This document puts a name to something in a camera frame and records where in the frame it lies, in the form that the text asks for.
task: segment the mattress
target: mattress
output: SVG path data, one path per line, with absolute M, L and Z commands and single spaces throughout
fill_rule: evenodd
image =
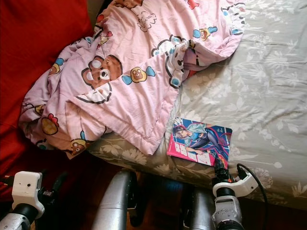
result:
M 176 116 L 230 127 L 230 173 L 252 169 L 271 204 L 307 209 L 307 4 L 249 0 L 242 41 L 226 61 L 183 82 L 153 156 L 116 133 L 88 151 L 112 164 L 211 187 L 212 167 L 166 155 Z M 260 190 L 248 196 L 261 200 Z

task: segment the gray fabric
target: gray fabric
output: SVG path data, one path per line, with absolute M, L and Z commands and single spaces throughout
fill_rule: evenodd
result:
M 153 156 L 117 134 L 89 151 L 134 170 L 210 187 L 212 167 L 166 156 L 175 116 L 233 129 L 230 172 L 250 167 L 272 204 L 307 209 L 307 5 L 249 0 L 246 31 L 232 58 L 185 81 Z M 248 196 L 262 199 L 259 189 Z

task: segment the blanket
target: blanket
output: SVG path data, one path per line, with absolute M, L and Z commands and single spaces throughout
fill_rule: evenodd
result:
M 114 131 L 152 155 L 182 81 L 230 57 L 242 0 L 115 0 L 95 34 L 68 45 L 24 98 L 19 126 L 69 157 Z

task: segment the book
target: book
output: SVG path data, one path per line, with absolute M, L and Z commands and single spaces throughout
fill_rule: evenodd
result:
M 231 135 L 227 127 L 176 117 L 167 155 L 227 169 Z

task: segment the red cushion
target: red cushion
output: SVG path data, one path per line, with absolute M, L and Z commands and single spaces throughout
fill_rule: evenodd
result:
M 3 177 L 25 168 L 20 161 L 18 168 L 16 162 L 32 145 L 17 125 L 25 94 L 52 66 L 60 51 L 71 42 L 92 35 L 92 27 L 86 0 L 0 1 L 0 20 L 0 177 Z M 44 164 L 41 157 L 44 154 L 39 154 L 42 162 L 37 164 Z M 38 161 L 35 158 L 24 159 Z M 0 201 L 7 199 L 6 195 L 1 183 Z

